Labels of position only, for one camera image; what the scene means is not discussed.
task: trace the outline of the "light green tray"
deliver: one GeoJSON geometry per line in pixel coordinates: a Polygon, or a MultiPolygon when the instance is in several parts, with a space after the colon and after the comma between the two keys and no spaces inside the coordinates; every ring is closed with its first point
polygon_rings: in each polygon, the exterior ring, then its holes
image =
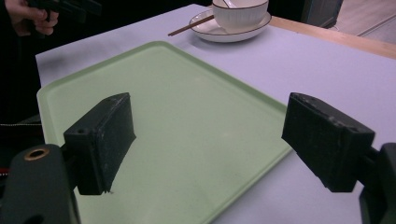
{"type": "Polygon", "coordinates": [[[61,146],[83,114],[126,91],[137,138],[112,193],[76,191],[82,223],[209,223],[290,151],[285,105],[161,41],[41,89],[47,143],[61,146]]]}

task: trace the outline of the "white table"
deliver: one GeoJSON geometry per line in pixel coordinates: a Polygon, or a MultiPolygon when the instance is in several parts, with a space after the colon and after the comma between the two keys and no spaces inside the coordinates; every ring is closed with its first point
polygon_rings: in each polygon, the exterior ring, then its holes
{"type": "MultiPolygon", "coordinates": [[[[207,7],[191,5],[36,55],[42,86],[150,41],[167,41],[286,104],[292,91],[318,97],[376,132],[373,147],[396,142],[396,61],[268,26],[239,43],[204,41],[186,25],[207,7]]],[[[361,223],[359,195],[330,193],[291,152],[214,223],[361,223]]]]}

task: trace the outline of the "hand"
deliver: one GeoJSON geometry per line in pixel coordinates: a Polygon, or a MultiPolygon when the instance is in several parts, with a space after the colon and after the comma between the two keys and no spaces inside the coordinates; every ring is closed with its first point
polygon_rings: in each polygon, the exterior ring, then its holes
{"type": "Polygon", "coordinates": [[[46,10],[28,7],[26,0],[5,0],[5,3],[12,26],[19,36],[30,34],[29,21],[33,21],[35,29],[44,35],[51,35],[53,27],[58,23],[59,13],[51,11],[50,21],[46,21],[46,10]]]}

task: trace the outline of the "white saucer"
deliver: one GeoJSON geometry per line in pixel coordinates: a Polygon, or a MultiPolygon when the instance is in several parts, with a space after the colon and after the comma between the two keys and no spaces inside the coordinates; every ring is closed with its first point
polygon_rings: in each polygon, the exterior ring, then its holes
{"type": "MultiPolygon", "coordinates": [[[[213,15],[212,9],[202,12],[194,16],[190,20],[190,24],[211,15],[213,15]]],[[[260,22],[259,25],[257,25],[256,28],[238,33],[227,32],[224,28],[218,25],[216,20],[204,22],[202,24],[192,27],[191,29],[195,32],[196,35],[198,35],[199,37],[205,40],[209,40],[213,42],[236,42],[236,41],[249,39],[261,33],[262,30],[266,27],[266,25],[270,22],[271,18],[272,16],[268,12],[266,12],[264,19],[260,22]]]]}

